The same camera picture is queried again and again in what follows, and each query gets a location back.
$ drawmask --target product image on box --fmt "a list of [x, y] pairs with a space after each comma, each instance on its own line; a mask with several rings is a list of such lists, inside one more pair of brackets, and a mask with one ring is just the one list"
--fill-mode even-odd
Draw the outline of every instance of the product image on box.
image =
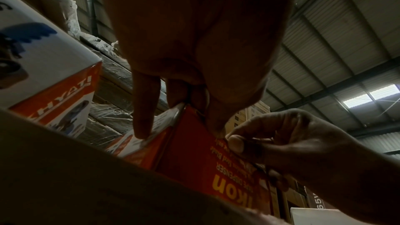
[[57, 125], [51, 126], [51, 128], [60, 131], [63, 134], [70, 134], [74, 131], [75, 125], [74, 122], [77, 120], [77, 117], [85, 109], [90, 102], [88, 100], [82, 101], [80, 104], [75, 106], [71, 111], [69, 111]]
[[179, 104], [155, 118], [147, 139], [137, 139], [131, 130], [106, 151], [192, 190], [271, 214], [266, 173], [231, 152], [203, 120], [196, 109]]
[[33, 43], [57, 32], [43, 23], [26, 23], [0, 30], [0, 89], [8, 88], [28, 78], [29, 74], [18, 62], [25, 52], [23, 43]]

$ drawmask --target warehouse ceiling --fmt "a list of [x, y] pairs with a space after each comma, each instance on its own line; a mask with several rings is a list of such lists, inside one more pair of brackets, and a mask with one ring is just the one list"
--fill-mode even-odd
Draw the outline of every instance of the warehouse ceiling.
[[[82, 31], [117, 40], [102, 0], [75, 1]], [[400, 130], [399, 88], [400, 0], [296, 0], [262, 101], [360, 137]]]

